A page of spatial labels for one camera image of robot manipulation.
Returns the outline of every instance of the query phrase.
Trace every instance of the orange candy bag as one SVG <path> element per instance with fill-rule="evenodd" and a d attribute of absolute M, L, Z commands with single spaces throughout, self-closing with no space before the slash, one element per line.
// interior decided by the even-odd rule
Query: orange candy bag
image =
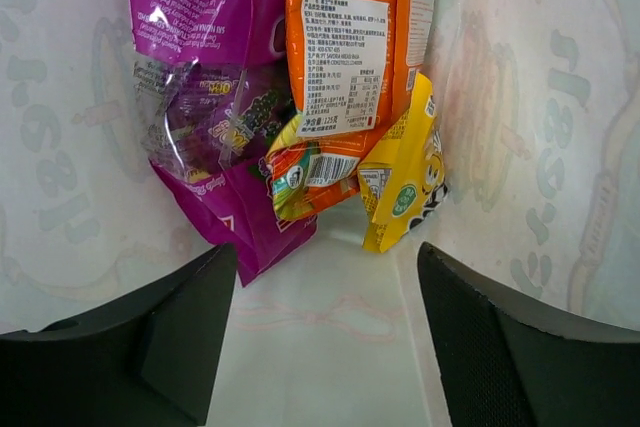
<path fill-rule="evenodd" d="M 409 106 L 432 13 L 433 0 L 287 0 L 298 115 L 267 154 L 278 217 L 358 192 L 358 163 Z"/>

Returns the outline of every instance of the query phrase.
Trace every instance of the green logo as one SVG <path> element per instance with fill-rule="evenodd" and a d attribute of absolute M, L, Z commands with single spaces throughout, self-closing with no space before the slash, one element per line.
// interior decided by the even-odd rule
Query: green logo
<path fill-rule="evenodd" d="M 400 193 L 398 194 L 398 198 L 396 199 L 396 205 L 393 206 L 393 216 L 400 217 L 404 214 L 411 204 L 413 204 L 414 200 L 418 193 L 416 192 L 416 188 L 413 185 L 405 185 L 402 189 L 400 189 Z"/>

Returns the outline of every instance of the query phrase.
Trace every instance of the purple snack bag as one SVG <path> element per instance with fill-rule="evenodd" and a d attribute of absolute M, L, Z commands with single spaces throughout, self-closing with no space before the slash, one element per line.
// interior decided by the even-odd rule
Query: purple snack bag
<path fill-rule="evenodd" d="M 138 52 L 170 65 L 283 58 L 285 0 L 130 0 Z"/>
<path fill-rule="evenodd" d="M 295 114 L 285 0 L 130 0 L 142 143 L 200 234 L 233 243 L 243 285 L 306 242 L 283 222 L 263 156 Z"/>

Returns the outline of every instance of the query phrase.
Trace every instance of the candy package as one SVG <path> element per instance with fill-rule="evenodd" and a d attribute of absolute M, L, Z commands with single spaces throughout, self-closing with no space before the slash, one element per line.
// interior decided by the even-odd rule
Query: candy package
<path fill-rule="evenodd" d="M 358 166 L 369 228 L 364 248 L 385 252 L 447 194 L 431 81 L 416 77 L 411 105 Z"/>
<path fill-rule="evenodd" d="M 277 219 L 264 155 L 295 115 L 285 0 L 131 0 L 141 142 L 202 236 L 235 244 L 243 284 L 308 240 Z"/>
<path fill-rule="evenodd" d="M 287 220 L 358 192 L 358 163 L 409 105 L 433 0 L 287 0 L 298 115 L 271 147 L 274 207 Z"/>

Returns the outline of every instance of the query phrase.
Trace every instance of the plastic packaging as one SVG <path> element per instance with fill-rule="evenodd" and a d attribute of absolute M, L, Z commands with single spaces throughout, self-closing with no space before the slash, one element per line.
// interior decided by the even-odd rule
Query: plastic packaging
<path fill-rule="evenodd" d="M 364 248 L 385 252 L 419 225 L 446 193 L 431 81 L 416 77 L 411 106 L 358 166 L 369 215 Z"/>
<path fill-rule="evenodd" d="M 356 166 L 408 107 L 432 12 L 433 0 L 287 0 L 299 114 L 267 156 L 280 218 L 358 192 Z"/>
<path fill-rule="evenodd" d="M 261 160 L 295 115 L 284 0 L 131 0 L 131 16 L 141 141 L 200 234 L 235 244 L 246 284 L 315 231 L 275 217 Z"/>

